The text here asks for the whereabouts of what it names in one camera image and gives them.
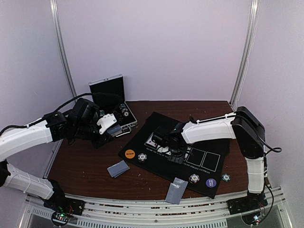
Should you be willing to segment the poker chip stack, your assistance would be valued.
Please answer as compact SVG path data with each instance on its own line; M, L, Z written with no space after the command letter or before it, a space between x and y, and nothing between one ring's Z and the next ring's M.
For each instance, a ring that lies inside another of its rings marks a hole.
M189 182L192 184L197 184L200 181L200 176L198 174L192 174L189 176Z

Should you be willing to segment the orange big blind button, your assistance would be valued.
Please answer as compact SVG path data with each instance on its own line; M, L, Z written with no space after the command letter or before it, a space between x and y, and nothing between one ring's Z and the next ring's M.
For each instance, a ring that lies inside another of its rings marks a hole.
M127 159L133 159L135 157L135 152L131 149L128 149L125 151L124 155Z

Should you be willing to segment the blue white chip stack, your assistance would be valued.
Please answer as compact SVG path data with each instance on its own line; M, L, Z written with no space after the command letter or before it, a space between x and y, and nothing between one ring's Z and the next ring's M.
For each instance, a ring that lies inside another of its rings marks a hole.
M138 161L139 162L145 162L147 160L147 154L145 154L145 153L140 153L139 155L138 155Z

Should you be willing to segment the purple small blind button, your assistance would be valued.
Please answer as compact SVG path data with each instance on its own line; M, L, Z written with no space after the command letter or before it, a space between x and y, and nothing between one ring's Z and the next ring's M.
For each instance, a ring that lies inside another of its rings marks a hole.
M213 178L209 178L206 180L205 184L208 188L214 188L217 186L217 181Z

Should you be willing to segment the single green poker chip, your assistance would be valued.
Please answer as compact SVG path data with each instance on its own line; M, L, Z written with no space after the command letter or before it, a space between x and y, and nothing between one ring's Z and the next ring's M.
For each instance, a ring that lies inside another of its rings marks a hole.
M225 174L222 175L222 180L223 180L224 182L228 182L228 181L231 180L231 177L230 177L229 174L225 173Z

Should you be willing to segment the blue playing card deck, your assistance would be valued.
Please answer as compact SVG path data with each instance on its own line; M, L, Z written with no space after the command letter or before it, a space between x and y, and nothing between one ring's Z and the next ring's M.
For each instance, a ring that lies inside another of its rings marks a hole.
M107 133L114 137L114 136L117 136L122 133L122 128L120 125L115 124L112 127L107 129Z

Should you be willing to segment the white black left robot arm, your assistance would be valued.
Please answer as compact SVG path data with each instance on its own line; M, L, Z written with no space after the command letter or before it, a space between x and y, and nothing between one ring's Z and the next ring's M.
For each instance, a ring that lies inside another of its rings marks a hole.
M11 126L0 133L0 185L41 198L54 211L72 206L60 185L16 168L8 159L45 144L63 139L91 141L98 148L111 136L107 130L116 123L113 114L70 120L62 113L46 115L24 126Z

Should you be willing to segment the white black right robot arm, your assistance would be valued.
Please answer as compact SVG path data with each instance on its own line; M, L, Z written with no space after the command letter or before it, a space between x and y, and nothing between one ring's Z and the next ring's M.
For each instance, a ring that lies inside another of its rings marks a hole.
M236 140L247 163L247 196L240 199L246 209L268 204L265 195L267 159L265 128L244 106L235 112L205 120L191 119L178 123L165 136L174 158L185 154L189 144L198 142L232 139Z

